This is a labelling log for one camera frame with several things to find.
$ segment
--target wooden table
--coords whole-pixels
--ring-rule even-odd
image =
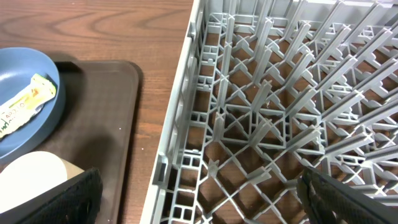
[[[128,60],[141,76],[122,223],[139,223],[192,0],[15,0],[0,3],[0,47],[54,60]]]

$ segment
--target wood grain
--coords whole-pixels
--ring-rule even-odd
[[[55,60],[127,60],[142,70],[122,223],[139,223],[192,0],[0,2],[0,47]]]

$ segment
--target plastic grid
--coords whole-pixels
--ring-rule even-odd
[[[288,177],[283,171],[291,162],[331,176],[338,172],[334,177],[343,183],[398,206],[398,22],[367,26],[383,9],[374,3],[356,25],[334,23],[344,5],[337,1],[314,30],[299,19],[307,1],[298,1],[287,18],[268,17],[272,3],[265,1],[257,17],[237,14],[239,3],[232,0],[228,13],[209,13],[198,25],[199,66],[190,70],[198,75],[182,84],[184,92],[196,83],[195,101],[180,95],[180,106],[192,102],[193,109],[185,140],[171,140],[182,147],[161,223],[217,223],[227,203],[245,223],[262,222],[269,212],[278,222],[291,222],[277,206],[287,194],[300,201],[295,185],[302,170]],[[287,26],[275,25],[284,21]],[[201,99],[207,105],[200,106]],[[182,113],[177,109],[176,122]],[[289,160],[281,161],[286,155]],[[225,184],[222,172],[244,177]],[[270,196],[260,185],[274,178],[283,188]],[[214,202],[205,202],[207,182],[222,192]],[[245,208],[237,200],[248,187],[263,200],[260,206]],[[302,214],[295,221],[308,220]]]

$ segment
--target tray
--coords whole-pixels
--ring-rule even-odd
[[[195,0],[141,223],[305,223],[320,169],[398,205],[396,1]]]
[[[116,223],[138,88],[129,62],[57,62],[66,89],[65,111],[36,150],[87,170],[96,167],[103,199],[96,223]]]

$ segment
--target gray plastic dish rack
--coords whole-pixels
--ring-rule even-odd
[[[394,3],[194,0],[141,223],[305,223],[304,166],[398,206]]]

